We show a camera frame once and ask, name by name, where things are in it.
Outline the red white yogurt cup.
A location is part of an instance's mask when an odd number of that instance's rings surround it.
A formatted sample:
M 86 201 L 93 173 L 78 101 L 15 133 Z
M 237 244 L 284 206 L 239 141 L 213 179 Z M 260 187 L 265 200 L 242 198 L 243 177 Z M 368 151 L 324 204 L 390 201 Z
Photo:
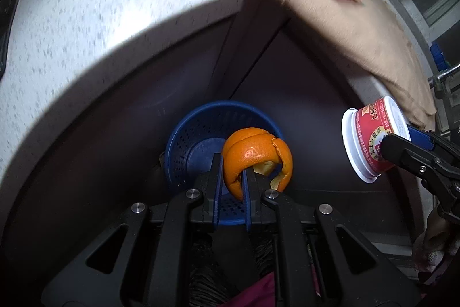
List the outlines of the red white yogurt cup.
M 345 152 L 356 175 L 367 184 L 392 167 L 380 152 L 381 141 L 389 134 L 411 139 L 405 117 L 390 96 L 361 109 L 350 108 L 342 116 Z

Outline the blue trash basket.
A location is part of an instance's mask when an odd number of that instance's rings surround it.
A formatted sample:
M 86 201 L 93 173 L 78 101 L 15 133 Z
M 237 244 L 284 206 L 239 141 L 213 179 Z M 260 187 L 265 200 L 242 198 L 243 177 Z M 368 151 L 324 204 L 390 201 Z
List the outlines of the blue trash basket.
M 204 195 L 193 221 L 251 228 L 275 219 L 260 197 L 267 189 L 286 188 L 293 158 L 280 129 L 264 112 L 220 100 L 192 110 L 179 122 L 164 166 L 172 186 L 194 187 Z

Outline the orange peel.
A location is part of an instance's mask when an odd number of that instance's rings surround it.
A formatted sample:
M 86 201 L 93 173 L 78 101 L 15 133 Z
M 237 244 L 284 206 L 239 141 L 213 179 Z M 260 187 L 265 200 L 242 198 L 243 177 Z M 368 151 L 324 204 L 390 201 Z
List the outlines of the orange peel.
M 292 153 L 287 143 L 260 128 L 245 128 L 226 139 L 223 157 L 224 182 L 227 190 L 242 201 L 242 172 L 251 167 L 259 175 L 268 177 L 277 167 L 280 172 L 270 181 L 270 188 L 283 192 L 293 174 Z

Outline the tan towel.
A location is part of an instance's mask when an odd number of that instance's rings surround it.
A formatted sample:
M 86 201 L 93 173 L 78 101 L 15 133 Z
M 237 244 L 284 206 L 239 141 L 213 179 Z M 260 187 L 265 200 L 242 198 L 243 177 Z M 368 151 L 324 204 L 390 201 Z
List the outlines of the tan towel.
M 275 0 L 341 56 L 376 76 L 413 125 L 435 128 L 434 98 L 419 56 L 383 0 Z

